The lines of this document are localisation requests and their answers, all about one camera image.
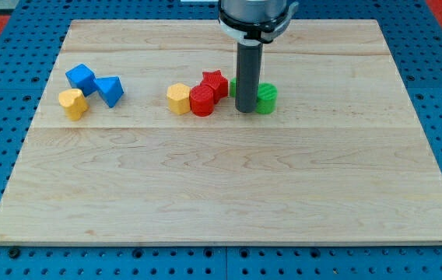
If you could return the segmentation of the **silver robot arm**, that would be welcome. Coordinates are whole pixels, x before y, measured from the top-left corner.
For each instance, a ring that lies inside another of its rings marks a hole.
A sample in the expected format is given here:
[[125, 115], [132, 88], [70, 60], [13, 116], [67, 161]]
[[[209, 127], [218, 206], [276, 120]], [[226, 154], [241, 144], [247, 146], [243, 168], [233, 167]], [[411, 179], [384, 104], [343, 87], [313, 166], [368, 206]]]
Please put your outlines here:
[[237, 42], [235, 107], [256, 110], [263, 46], [288, 28], [300, 3], [287, 0], [219, 0], [219, 24]]

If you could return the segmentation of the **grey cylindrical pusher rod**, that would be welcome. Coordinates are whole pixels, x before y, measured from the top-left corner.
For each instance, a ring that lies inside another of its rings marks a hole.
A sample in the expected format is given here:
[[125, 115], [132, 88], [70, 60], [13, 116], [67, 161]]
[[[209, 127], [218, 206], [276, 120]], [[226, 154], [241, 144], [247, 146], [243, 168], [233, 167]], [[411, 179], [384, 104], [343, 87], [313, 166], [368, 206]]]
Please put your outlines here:
[[262, 44], [237, 44], [235, 106], [241, 113], [251, 113], [256, 109], [262, 50]]

